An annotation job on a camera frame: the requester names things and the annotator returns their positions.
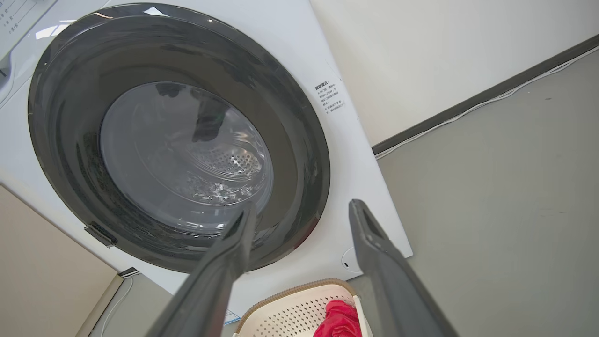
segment red clothing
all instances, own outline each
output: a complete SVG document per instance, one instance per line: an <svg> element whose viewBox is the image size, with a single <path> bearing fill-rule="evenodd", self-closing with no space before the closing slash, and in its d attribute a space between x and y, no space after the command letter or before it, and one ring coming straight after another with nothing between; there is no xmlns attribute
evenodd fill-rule
<svg viewBox="0 0 599 337"><path fill-rule="evenodd" d="M358 312L344 301L330 301L314 337L362 337Z"/></svg>

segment front-loading washing machine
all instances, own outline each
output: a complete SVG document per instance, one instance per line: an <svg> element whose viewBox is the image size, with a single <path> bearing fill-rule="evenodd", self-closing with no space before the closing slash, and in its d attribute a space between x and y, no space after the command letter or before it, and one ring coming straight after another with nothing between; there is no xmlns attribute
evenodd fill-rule
<svg viewBox="0 0 599 337"><path fill-rule="evenodd" d="M0 4L0 182L118 271L176 292L247 202L237 315L360 274L353 198L412 255L307 0Z"/></svg>

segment laundry basket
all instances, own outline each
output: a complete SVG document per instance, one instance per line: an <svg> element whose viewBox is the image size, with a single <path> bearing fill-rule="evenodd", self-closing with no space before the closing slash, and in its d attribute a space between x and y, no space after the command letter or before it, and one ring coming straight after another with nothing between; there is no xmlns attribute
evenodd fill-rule
<svg viewBox="0 0 599 337"><path fill-rule="evenodd" d="M233 337L312 337L332 300L355 307L362 337L373 337L360 298L340 279L300 285L259 302L243 315Z"/></svg>

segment power cord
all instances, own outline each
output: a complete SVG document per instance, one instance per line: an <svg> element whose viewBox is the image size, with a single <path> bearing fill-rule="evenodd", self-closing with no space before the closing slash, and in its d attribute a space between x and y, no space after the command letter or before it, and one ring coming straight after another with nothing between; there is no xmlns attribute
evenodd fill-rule
<svg viewBox="0 0 599 337"><path fill-rule="evenodd" d="M560 71L562 71L562 70L566 69L567 67L569 67L569 66L570 66L571 64L573 64L574 62L576 62L576 61L578 61L578 60L580 60L580 59L582 59L582 58L584 58L584 57L586 57L586 56L588 56L588 55L590 55L590 54L592 54L592 53L596 52L597 50L599 50L599 46L597 46L597 47L595 47L595 48L593 48L593 49L589 50L588 52L586 52L586 53L584 53L584 54L581 54L581 55L579 55L579 56L577 56L577 57L575 57L575 58L573 58L573 59L569 60L568 62L565 62L565 63L563 63L563 64L560 64L559 66L557 66L557 67L555 67L555 68L553 68L553 69L549 70L548 72L546 72L546 73L543 73L543 74L541 74L541 75L539 75L539 76L537 76L537 77L535 77L535 78L533 78L533 79L531 79L531 80L529 80L529 81L527 81L527 82L525 82L525 83L523 83L523 84L521 84L521 85L519 85L519 86L517 86L517 87L513 88L512 90L509 90L509 91L507 91L507 92L505 92L505 93L503 93L503 94L501 94L501 95L499 95L499 96L497 96L497 97L495 97L495 98L492 98L492 99L490 99L490 100L488 100L488 101L485 101L485 102L482 102L482 103L476 104L475 106L473 106L472 108L470 108L470 109L468 109L468 110L466 110L466 111L462 112L462 113L461 113L461 114L459 114L458 116L455 116L455 117L454 117L454 118L452 118L452 119L448 119L448 120L446 120L445 122L443 122L443 123L441 123L441 124L438 124L438 125L436 125L436 126L434 126L434 127L430 128L430 129L428 129L428 130L426 130L426 131L424 131L424 132L422 132L422 133L419 133L419 134L417 134L417 135L415 135L415 136L413 136L413 137L411 137L411 138L409 138L409 139L406 139L405 141L403 141L403 142L401 142L401 143L399 143L399 144L397 144L397 145L395 145L395 146L393 146L393 147L391 147L391 148L389 148L389 149L387 149L387 150L385 150L385 151L382 151L381 153L377 154L375 157L376 157L376 159L377 159L377 160L379 160L379 159L381 159L381 158L385 157L386 155L388 155L389 153L391 153L391 152L393 152L393 151L397 150L397 149L398 149L400 146L402 146L402 145L405 145L405 144L407 144L407 143L411 143L411 142L415 141L416 139L418 139L418 138L420 138L420 137L424 136L425 134L428 134L429 132L431 132L431 131L433 131L433 130L436 130L436 129L438 129L438 128L442 127L443 125L449 124L449 123L451 123L451 122L455 122L455 121L457 121L458 119L460 119L460 118L464 117L464 116L465 116L467 113L471 113L471 112L475 111L476 109L478 109L478 108L480 108L480 107L483 107L483 106L485 106L485 105L487 105L487 104L489 104L489 103L497 102L497 101L503 100L503 99L505 99L505 98L508 98L509 96L512 96L513 94L515 94L515 93L516 93L518 90L520 90L520 89L524 88L525 86L529 85L530 83L532 83L532 82L536 82L536 81L538 81L538 80L540 80L540 79L542 79L542 78L544 78L544 77L547 77L547 76L549 76L549 75L553 75L553 74L555 74L555 73L558 73L558 72L560 72Z"/></svg>
<svg viewBox="0 0 599 337"><path fill-rule="evenodd" d="M123 297L121 297L120 300L118 300L116 302L116 304L108 312L108 315L106 315L106 319L104 320L104 324L102 324L102 332L100 332L100 337L104 337L104 331L106 330L106 323L108 323L108 321L109 321L109 319L111 317L110 315L112 314L112 312L119 306L119 304L121 303L121 301L123 299L125 299L125 297L127 297L127 294L129 294L129 292L131 291L131 288L133 288L133 277L129 276L129 277L126 277L126 278L123 278L123 279L130 279L131 280L131 284L129 285L129 289L127 289L127 291L125 292L125 294L123 295Z"/></svg>

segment black door rim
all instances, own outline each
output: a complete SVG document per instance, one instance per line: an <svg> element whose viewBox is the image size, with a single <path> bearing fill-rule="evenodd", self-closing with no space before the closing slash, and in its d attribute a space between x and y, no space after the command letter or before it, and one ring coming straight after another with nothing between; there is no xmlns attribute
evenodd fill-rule
<svg viewBox="0 0 599 337"><path fill-rule="evenodd" d="M147 14L151 8L164 16ZM145 63L131 61L135 48ZM114 99L159 81L223 97L260 132L275 187L260 214L250 269L286 256L312 232L326 204L330 166L322 127L281 63L250 37L196 11L165 4L103 8L50 43L32 78L28 113L35 153L55 191L86 225L128 254L180 272L195 267L214 237L174 230L131 203L99 148L102 119Z"/></svg>

